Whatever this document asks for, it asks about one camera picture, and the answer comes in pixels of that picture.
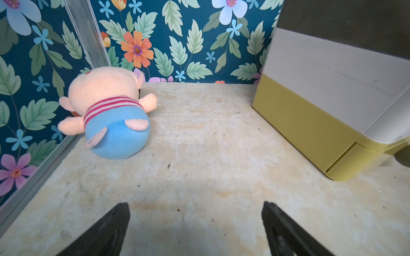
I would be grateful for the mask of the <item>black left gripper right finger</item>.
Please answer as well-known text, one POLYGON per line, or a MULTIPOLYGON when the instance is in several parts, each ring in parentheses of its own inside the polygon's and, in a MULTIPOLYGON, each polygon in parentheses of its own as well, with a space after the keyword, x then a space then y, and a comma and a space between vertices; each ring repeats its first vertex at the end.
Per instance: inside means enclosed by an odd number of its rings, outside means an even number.
POLYGON ((262 221, 273 256, 333 255, 274 203, 264 202, 262 221))

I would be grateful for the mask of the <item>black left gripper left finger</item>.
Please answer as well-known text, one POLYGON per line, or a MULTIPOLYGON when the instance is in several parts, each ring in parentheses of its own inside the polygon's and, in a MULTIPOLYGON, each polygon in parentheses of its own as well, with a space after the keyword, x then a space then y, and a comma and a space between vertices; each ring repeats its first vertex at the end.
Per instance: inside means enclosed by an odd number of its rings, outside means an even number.
POLYGON ((130 221, 128 203, 119 203, 106 213, 60 256, 118 256, 130 221))

